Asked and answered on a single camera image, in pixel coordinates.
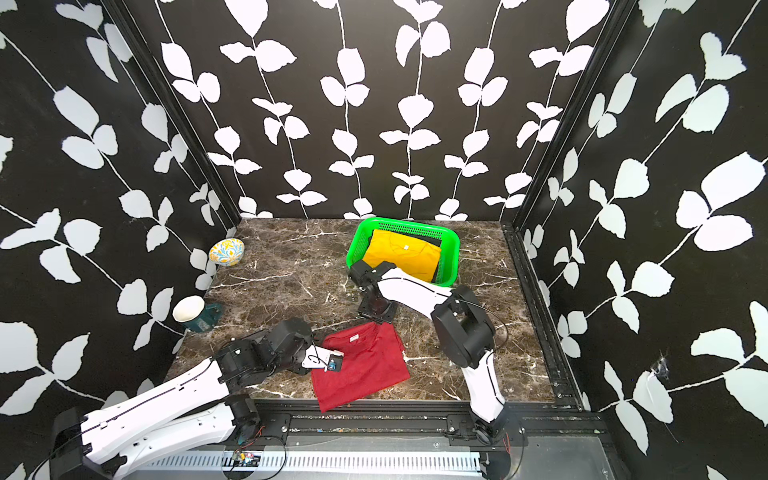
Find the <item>red t-shirt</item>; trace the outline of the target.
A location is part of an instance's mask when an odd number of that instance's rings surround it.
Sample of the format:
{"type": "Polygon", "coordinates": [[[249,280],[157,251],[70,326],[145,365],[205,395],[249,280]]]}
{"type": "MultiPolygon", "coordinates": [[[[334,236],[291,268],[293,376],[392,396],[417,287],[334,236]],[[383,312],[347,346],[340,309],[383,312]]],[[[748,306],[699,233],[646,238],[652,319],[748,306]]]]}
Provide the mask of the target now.
{"type": "Polygon", "coordinates": [[[365,323],[327,336],[322,347],[343,354],[341,370],[317,369],[312,384],[322,412],[349,404],[410,378],[404,346],[389,323],[365,323]]]}

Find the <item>yellow t-shirt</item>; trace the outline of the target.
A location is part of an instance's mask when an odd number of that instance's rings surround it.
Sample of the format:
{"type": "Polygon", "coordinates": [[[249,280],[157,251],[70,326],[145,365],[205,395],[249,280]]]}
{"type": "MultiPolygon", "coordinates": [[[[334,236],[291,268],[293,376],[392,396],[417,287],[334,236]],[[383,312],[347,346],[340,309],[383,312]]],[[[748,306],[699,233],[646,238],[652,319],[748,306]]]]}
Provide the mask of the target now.
{"type": "Polygon", "coordinates": [[[432,282],[438,270],[441,253],[439,246],[425,240],[375,229],[362,260],[371,268],[389,262],[408,275],[432,282]]]}

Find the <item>green plastic basket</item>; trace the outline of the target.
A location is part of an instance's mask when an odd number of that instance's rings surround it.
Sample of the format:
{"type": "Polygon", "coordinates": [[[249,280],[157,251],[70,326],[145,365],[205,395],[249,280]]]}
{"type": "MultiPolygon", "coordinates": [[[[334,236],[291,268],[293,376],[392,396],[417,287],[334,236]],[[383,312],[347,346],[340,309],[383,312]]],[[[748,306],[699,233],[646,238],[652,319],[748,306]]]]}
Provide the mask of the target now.
{"type": "Polygon", "coordinates": [[[446,227],[407,220],[383,217],[372,217],[363,220],[357,227],[346,255],[347,268],[351,268],[355,262],[362,260],[375,229],[397,232],[408,236],[412,236],[414,233],[434,237],[440,235],[442,239],[442,247],[440,247],[442,253],[434,283],[439,286],[449,287],[455,282],[459,267],[459,236],[453,230],[446,227]]]}

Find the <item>black t-shirt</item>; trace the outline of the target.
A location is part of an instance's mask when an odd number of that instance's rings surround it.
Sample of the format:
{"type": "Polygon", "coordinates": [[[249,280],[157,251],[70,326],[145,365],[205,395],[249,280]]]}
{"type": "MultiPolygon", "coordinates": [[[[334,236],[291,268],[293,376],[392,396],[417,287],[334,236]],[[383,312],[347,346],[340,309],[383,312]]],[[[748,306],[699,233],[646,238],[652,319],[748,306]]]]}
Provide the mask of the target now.
{"type": "Polygon", "coordinates": [[[412,234],[412,237],[420,239],[424,242],[430,243],[432,245],[435,245],[437,247],[442,247],[442,239],[441,236],[438,235],[437,237],[421,234],[421,233],[414,233],[412,234]]]}

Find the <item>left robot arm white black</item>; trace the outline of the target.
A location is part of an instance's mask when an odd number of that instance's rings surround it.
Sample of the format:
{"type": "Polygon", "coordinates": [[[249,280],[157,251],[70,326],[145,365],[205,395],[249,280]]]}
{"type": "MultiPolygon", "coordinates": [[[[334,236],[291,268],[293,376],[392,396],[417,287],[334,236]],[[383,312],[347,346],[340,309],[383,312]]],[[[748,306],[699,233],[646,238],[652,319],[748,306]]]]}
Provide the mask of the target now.
{"type": "Polygon", "coordinates": [[[186,373],[132,399],[54,421],[52,479],[122,479],[165,455],[258,435],[261,418],[245,394],[276,373],[305,375],[332,364],[309,325],[280,322],[230,341],[186,373]]]}

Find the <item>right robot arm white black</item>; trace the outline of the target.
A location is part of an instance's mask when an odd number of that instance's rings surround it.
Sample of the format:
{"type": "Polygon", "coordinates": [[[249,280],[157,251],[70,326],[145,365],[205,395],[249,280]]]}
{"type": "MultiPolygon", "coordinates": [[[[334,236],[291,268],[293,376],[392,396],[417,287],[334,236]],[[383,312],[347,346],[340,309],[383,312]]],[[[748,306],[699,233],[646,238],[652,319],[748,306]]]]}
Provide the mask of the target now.
{"type": "Polygon", "coordinates": [[[389,322],[390,311],[403,305],[432,321],[442,352],[462,371],[476,438],[491,445],[503,437],[509,415],[495,372],[495,328],[473,291],[420,280],[391,262],[359,260],[348,276],[363,295],[363,317],[389,322]]]}

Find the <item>dark green mug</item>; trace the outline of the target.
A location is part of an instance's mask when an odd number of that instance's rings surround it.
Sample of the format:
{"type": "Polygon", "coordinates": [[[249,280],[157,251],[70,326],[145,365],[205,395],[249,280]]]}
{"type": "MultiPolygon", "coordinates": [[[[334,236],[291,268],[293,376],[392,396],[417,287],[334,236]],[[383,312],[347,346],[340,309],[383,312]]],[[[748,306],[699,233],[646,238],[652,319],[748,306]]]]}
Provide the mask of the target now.
{"type": "Polygon", "coordinates": [[[193,333],[206,333],[214,329],[223,312],[219,303],[207,303],[203,297],[189,296],[175,305],[172,317],[193,333]]]}

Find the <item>yellow blue patterned bowl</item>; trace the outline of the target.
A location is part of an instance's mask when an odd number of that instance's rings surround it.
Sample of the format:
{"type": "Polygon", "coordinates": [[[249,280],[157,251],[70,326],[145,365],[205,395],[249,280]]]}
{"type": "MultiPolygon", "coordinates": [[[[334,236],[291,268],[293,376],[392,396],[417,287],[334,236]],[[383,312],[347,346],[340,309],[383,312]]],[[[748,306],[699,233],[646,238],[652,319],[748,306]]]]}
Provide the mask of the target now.
{"type": "Polygon", "coordinates": [[[245,245],[237,238],[227,238],[217,242],[208,252],[208,258],[219,266],[232,266],[241,261],[245,245]]]}

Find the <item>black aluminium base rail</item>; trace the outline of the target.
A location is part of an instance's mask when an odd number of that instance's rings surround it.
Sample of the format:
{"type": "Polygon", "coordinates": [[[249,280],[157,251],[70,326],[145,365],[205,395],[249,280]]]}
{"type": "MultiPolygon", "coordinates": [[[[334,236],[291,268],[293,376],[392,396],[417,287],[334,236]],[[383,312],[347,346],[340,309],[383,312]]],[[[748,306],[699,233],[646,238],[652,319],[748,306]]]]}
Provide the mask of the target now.
{"type": "MultiPolygon", "coordinates": [[[[315,400],[256,399],[261,418],[278,421],[279,433],[346,436],[437,436],[470,445],[479,422],[464,401],[360,400],[322,412],[315,400]]],[[[611,442],[608,428],[595,413],[571,404],[509,402],[492,428],[517,446],[535,437],[595,437],[611,442]]]]}

